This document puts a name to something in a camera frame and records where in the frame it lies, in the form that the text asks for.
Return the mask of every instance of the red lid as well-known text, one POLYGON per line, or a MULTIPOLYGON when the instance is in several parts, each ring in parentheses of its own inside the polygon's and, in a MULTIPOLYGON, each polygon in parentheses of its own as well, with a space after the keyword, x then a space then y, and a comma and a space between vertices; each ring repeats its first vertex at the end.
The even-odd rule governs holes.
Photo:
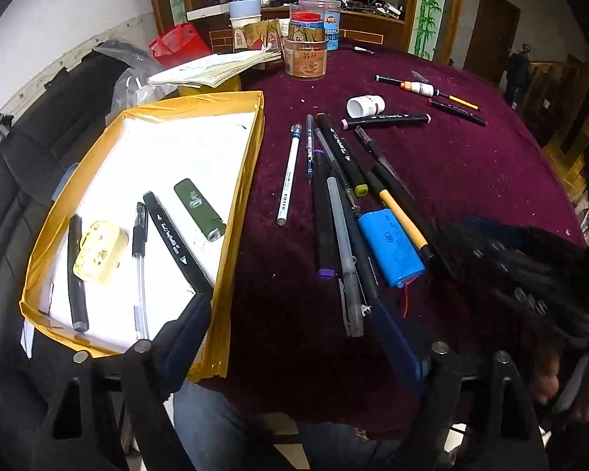
POLYGON ((322 21, 321 15, 316 12, 293 12, 290 16, 292 21, 300 21, 303 23, 315 23, 322 21))

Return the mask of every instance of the stack of paper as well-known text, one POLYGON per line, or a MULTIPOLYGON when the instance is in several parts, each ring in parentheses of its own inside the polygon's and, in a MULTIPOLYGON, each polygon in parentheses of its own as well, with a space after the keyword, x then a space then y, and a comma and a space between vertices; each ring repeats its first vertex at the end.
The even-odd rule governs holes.
POLYGON ((269 53, 268 48, 228 55, 210 55, 155 74, 148 78, 148 81, 154 85, 170 83, 194 88, 200 88, 202 85, 216 88, 253 65, 280 58, 281 51, 269 53))

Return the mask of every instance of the blue battery pack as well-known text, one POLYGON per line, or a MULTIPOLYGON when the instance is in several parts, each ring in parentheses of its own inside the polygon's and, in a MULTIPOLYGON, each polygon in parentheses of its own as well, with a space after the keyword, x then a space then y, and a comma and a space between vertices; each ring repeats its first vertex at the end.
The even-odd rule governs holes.
POLYGON ((402 287, 423 271, 423 263, 390 209, 369 212, 358 219, 388 285, 402 287))

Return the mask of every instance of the green lighter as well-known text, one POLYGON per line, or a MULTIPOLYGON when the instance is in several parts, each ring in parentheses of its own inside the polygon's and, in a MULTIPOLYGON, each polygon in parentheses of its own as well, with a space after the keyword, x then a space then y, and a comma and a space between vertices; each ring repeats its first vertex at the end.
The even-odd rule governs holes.
POLYGON ((190 179, 179 182, 174 192, 209 242, 224 236, 226 224, 190 179))

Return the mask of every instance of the table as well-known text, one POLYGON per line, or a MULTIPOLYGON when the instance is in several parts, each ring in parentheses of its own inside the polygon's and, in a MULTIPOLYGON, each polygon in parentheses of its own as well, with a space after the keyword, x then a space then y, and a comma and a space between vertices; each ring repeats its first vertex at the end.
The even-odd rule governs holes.
MULTIPOLYGON (((307 113, 329 113, 338 125, 346 116, 347 100, 366 94, 382 96, 386 113, 431 113, 432 122, 424 127, 369 131, 425 215, 438 223, 480 215, 535 225, 584 245, 547 159, 494 88, 464 71, 405 53, 376 51, 375 56, 342 49, 331 53, 322 80, 288 78, 283 70, 248 73, 245 80, 246 89, 264 91, 264 142, 240 243, 229 373, 226 379, 202 382, 244 410, 281 411, 298 421, 348 423, 381 433, 406 429, 418 406, 393 376, 368 322, 364 337, 347 338, 337 285, 315 278, 303 144, 287 224, 277 226, 290 127, 305 123, 307 113), (428 108, 427 99, 374 81, 375 74, 413 80, 412 69, 441 91, 478 104, 487 127, 428 108)), ((354 137, 343 135, 358 157, 372 164, 354 137)), ((471 328, 494 336, 506 333, 506 327, 472 319, 452 286, 438 286, 427 275, 411 284, 409 293, 408 319, 456 352, 475 350, 471 328)))

